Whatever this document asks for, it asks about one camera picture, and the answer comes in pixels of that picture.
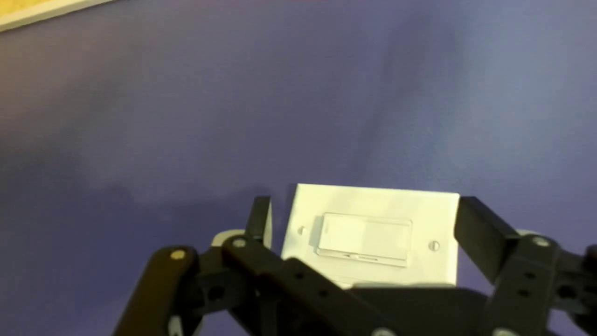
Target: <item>white switch plate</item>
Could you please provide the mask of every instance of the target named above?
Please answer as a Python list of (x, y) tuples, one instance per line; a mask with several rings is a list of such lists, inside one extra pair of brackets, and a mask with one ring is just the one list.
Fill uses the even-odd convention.
[(297, 184), (282, 257), (342, 287), (458, 281), (460, 193)]
[(62, 16), (113, 0), (0, 0), (0, 31)]

